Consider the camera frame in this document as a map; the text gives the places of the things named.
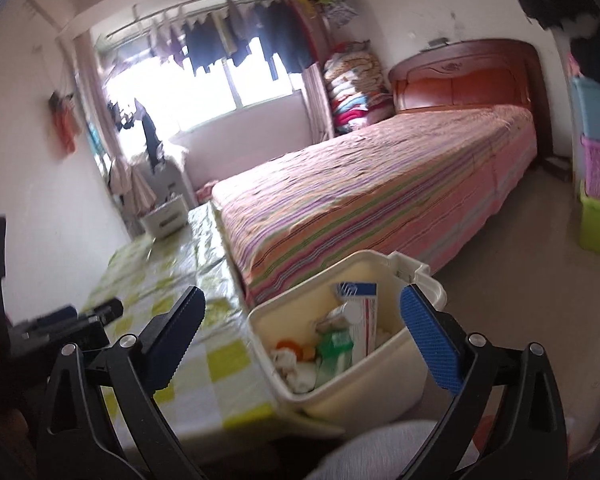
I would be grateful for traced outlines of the blue plastic storage bin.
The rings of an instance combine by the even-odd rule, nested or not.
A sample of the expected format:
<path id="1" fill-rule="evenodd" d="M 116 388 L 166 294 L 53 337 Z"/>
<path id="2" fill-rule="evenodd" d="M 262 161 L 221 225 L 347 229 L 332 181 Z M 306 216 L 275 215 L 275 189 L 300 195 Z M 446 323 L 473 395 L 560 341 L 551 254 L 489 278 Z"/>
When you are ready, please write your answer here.
<path id="1" fill-rule="evenodd" d="M 600 84 L 593 79 L 571 79 L 582 132 L 590 139 L 600 141 Z"/>

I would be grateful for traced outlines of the white plastic storage box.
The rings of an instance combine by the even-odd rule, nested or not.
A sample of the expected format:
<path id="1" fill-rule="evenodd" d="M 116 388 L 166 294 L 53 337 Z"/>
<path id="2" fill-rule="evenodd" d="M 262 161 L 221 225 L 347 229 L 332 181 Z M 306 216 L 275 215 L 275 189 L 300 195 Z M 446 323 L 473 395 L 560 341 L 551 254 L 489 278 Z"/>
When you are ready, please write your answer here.
<path id="1" fill-rule="evenodd" d="M 174 196 L 140 218 L 140 224 L 154 240 L 162 240 L 188 223 L 188 208 L 183 196 Z"/>

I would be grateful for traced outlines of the red white medicine box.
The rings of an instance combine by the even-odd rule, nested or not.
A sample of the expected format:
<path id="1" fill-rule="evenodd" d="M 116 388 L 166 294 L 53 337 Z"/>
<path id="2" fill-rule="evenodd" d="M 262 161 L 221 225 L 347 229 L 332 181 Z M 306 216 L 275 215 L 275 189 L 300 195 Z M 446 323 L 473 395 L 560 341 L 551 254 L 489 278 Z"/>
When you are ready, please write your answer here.
<path id="1" fill-rule="evenodd" d="M 335 295 L 342 304 L 353 307 L 358 321 L 349 327 L 353 341 L 352 363 L 365 359 L 376 348 L 378 284 L 373 282 L 339 282 Z"/>

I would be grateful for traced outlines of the green white tissue pack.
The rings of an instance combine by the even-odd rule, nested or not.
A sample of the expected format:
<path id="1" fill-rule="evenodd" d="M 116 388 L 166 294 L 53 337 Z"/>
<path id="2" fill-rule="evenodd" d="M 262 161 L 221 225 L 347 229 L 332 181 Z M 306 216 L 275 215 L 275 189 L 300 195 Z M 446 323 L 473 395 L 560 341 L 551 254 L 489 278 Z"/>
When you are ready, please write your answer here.
<path id="1" fill-rule="evenodd" d="M 352 365 L 353 340 L 348 330 L 323 334 L 316 347 L 317 387 L 327 384 Z"/>

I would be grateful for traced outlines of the striped colourful bedspread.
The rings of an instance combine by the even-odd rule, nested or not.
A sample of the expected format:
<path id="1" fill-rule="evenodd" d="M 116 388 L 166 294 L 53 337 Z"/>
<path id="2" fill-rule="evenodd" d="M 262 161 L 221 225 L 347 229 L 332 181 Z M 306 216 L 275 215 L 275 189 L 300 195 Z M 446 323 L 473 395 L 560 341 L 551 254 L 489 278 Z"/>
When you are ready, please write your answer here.
<path id="1" fill-rule="evenodd" d="M 360 250 L 442 269 L 535 155 L 517 105 L 400 114 L 236 174 L 212 200 L 257 306 Z"/>

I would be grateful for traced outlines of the striped right curtain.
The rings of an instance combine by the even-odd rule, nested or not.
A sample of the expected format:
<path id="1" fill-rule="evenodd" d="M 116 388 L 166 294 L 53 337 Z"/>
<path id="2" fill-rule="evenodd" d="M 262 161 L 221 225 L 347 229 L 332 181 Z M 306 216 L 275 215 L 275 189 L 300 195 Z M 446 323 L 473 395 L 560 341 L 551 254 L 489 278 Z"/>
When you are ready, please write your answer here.
<path id="1" fill-rule="evenodd" d="M 330 108 L 325 81 L 318 63 L 312 64 L 301 74 L 303 82 L 302 96 L 309 117 L 311 143 L 333 139 L 335 137 L 332 109 Z"/>

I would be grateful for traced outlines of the beige left curtain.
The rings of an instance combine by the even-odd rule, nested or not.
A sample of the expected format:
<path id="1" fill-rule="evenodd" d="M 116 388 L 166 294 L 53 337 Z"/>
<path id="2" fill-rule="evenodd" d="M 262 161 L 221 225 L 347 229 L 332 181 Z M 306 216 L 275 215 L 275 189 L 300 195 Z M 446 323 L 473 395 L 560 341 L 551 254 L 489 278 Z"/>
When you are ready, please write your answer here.
<path id="1" fill-rule="evenodd" d="M 86 91 L 86 100 L 110 158 L 110 192 L 121 198 L 125 211 L 140 218 L 155 206 L 157 196 L 140 170 L 131 165 L 122 152 L 118 130 L 105 100 L 91 32 L 88 30 L 76 36 L 73 39 L 73 47 L 76 52 L 76 66 L 78 66 L 80 81 Z"/>

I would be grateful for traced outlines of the dark hanging clothes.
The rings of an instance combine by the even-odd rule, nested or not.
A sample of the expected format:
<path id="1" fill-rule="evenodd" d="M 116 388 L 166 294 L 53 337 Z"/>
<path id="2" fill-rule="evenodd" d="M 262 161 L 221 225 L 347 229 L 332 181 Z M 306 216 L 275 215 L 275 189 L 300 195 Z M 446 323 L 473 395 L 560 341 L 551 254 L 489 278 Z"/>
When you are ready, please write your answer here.
<path id="1" fill-rule="evenodd" d="M 227 0 L 226 11 L 208 13 L 193 24 L 172 24 L 161 30 L 152 25 L 148 36 L 149 53 L 160 61 L 172 60 L 178 66 L 189 62 L 192 69 L 208 72 L 219 61 L 238 67 L 252 55 L 257 40 L 263 58 L 276 80 L 276 61 L 290 74 L 301 74 L 318 62 L 317 47 L 300 12 L 299 0 L 273 0 L 240 6 Z"/>

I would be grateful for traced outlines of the stack of folded quilts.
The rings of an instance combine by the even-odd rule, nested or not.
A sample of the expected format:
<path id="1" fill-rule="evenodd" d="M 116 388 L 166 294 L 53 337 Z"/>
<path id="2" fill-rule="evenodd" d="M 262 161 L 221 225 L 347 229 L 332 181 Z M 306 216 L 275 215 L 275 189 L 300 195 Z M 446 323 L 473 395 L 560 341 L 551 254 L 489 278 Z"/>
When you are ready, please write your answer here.
<path id="1" fill-rule="evenodd" d="M 394 114 L 393 96 L 369 41 L 337 44 L 323 77 L 335 136 L 382 122 Z"/>

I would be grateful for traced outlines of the white washing machine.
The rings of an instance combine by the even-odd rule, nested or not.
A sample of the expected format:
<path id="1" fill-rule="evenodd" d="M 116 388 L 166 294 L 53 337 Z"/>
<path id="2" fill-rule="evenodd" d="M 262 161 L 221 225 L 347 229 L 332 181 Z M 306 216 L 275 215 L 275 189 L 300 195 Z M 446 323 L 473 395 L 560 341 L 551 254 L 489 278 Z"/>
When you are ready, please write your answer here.
<path id="1" fill-rule="evenodd" d="M 194 209 L 198 206 L 198 200 L 186 171 L 188 149 L 178 144 L 163 143 L 162 151 L 163 160 L 155 169 L 151 168 L 146 152 L 135 155 L 131 162 L 140 170 L 140 174 L 157 197 L 157 206 L 181 195 L 188 209 Z"/>

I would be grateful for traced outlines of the cream plastic trash bin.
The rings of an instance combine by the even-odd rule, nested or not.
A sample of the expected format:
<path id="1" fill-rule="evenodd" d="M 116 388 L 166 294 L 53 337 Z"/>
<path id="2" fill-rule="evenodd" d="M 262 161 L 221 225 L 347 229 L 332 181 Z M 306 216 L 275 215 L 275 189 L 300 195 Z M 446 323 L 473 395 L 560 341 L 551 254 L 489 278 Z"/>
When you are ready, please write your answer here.
<path id="1" fill-rule="evenodd" d="M 417 286 L 441 310 L 446 292 L 426 264 L 400 252 L 356 252 L 256 307 L 254 350 L 289 411 L 359 434 L 422 398 L 428 375 L 400 315 Z"/>

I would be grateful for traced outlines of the red wooden headboard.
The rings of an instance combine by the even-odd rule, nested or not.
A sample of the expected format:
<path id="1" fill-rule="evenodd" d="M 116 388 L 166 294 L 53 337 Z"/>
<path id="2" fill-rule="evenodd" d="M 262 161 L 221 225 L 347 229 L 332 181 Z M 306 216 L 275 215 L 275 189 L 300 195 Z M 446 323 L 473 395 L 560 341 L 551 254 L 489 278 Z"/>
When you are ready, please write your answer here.
<path id="1" fill-rule="evenodd" d="M 399 114 L 516 105 L 530 110 L 539 159 L 555 154 L 550 101 L 538 51 L 515 39 L 478 39 L 415 54 L 393 66 Z"/>

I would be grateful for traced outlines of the grey trouser knee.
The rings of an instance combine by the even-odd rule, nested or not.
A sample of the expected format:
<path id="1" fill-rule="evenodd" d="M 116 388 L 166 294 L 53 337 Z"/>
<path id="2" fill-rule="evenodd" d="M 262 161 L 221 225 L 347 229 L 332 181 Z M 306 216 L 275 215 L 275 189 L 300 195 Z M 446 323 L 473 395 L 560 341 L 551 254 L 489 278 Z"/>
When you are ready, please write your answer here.
<path id="1" fill-rule="evenodd" d="M 328 454 L 306 478 L 396 479 L 436 425 L 417 419 L 367 431 Z"/>

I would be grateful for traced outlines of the green plastic storage bin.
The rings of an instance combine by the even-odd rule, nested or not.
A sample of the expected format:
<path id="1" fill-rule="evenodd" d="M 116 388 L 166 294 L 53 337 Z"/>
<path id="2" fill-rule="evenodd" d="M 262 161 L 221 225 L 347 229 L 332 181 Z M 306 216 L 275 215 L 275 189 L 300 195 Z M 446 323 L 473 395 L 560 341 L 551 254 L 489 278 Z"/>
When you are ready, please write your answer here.
<path id="1" fill-rule="evenodd" d="M 588 196 L 585 181 L 580 183 L 580 202 L 582 217 L 579 244 L 589 252 L 600 254 L 600 200 Z"/>

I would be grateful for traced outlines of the yellow checked plastic tablecloth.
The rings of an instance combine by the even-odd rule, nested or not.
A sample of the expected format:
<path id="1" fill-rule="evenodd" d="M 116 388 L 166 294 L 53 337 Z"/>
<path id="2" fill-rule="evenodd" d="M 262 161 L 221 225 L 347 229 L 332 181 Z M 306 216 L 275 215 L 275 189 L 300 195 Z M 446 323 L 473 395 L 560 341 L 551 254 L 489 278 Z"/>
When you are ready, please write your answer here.
<path id="1" fill-rule="evenodd" d="M 164 240 L 144 235 L 110 259 L 86 306 L 110 298 L 123 313 L 106 327 L 110 341 L 142 338 L 149 387 L 182 449 L 199 463 L 292 434 L 339 438 L 340 427 L 291 411 L 276 399 L 253 348 L 247 307 L 220 218 L 193 209 Z"/>

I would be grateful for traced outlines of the orange cloth on wall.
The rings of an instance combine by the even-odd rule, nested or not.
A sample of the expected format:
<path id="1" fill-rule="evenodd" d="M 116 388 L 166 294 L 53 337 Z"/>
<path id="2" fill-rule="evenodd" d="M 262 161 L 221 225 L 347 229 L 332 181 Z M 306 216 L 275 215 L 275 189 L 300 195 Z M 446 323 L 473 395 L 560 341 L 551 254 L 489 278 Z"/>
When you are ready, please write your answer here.
<path id="1" fill-rule="evenodd" d="M 76 138 L 81 133 L 81 127 L 76 119 L 72 95 L 62 96 L 54 91 L 47 101 L 55 132 L 66 155 L 76 151 Z"/>

